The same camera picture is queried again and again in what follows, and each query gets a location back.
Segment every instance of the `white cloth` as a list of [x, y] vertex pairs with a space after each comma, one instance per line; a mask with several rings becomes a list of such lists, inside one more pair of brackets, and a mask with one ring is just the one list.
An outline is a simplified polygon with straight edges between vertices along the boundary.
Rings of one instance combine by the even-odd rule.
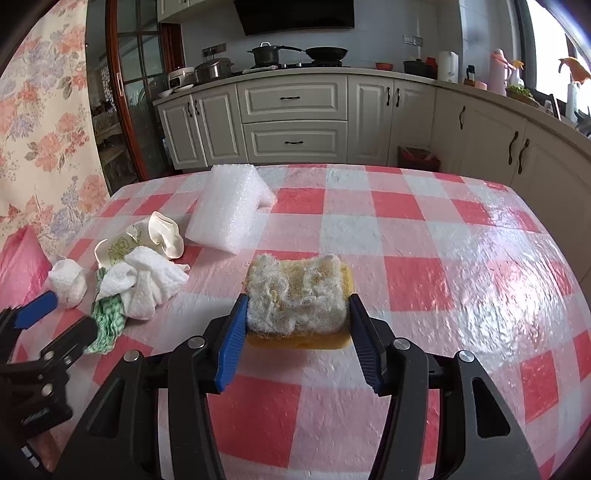
[[120, 294], [126, 317], [150, 320], [156, 306], [185, 285], [188, 269], [188, 265], [174, 264], [148, 247], [136, 247], [105, 274], [96, 299]]
[[84, 298], [87, 289], [84, 268], [71, 258], [57, 261], [47, 278], [51, 283], [51, 290], [67, 309], [75, 307]]

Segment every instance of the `plastic bag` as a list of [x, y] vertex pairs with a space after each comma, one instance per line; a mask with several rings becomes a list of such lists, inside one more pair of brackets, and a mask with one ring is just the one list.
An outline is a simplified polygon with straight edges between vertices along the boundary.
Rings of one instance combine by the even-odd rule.
[[37, 298], [50, 270], [32, 228], [24, 226], [10, 235], [0, 252], [0, 311]]

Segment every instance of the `screw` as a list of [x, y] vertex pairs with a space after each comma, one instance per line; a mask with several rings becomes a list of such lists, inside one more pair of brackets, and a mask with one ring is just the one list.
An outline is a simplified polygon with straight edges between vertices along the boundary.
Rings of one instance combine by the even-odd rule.
[[43, 386], [41, 389], [41, 395], [44, 397], [48, 396], [53, 391], [53, 385], [48, 383]]
[[408, 350], [410, 348], [410, 342], [406, 338], [397, 338], [392, 344], [396, 350]]
[[198, 350], [205, 346], [205, 338], [201, 336], [191, 337], [187, 342], [187, 345], [193, 350]]
[[460, 357], [460, 360], [462, 362], [466, 362], [467, 364], [473, 362], [476, 358], [474, 357], [474, 354], [472, 352], [469, 352], [468, 350], [460, 350], [457, 355], [458, 357]]
[[125, 352], [123, 360], [126, 362], [135, 362], [139, 358], [139, 352], [137, 350], [129, 350]]

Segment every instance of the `bottle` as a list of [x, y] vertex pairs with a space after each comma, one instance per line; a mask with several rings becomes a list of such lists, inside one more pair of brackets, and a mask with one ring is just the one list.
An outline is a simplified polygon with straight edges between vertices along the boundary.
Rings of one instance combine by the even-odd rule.
[[491, 54], [491, 69], [488, 89], [491, 92], [498, 93], [499, 95], [507, 96], [505, 88], [509, 78], [508, 72], [511, 70], [515, 70], [515, 67], [505, 58], [503, 51], [500, 48], [497, 48]]
[[466, 80], [464, 80], [464, 85], [468, 85], [470, 87], [476, 86], [476, 67], [474, 65], [468, 65], [466, 69]]
[[523, 62], [521, 60], [514, 60], [513, 66], [515, 70], [511, 73], [511, 77], [509, 77], [509, 85], [524, 87], [525, 82], [521, 79], [521, 69], [523, 68]]

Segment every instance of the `sponge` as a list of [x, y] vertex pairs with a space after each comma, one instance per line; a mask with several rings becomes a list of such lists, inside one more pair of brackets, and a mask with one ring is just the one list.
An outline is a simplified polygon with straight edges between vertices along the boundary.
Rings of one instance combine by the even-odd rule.
[[353, 277], [337, 256], [279, 261], [259, 255], [244, 284], [251, 345], [339, 349], [349, 343]]

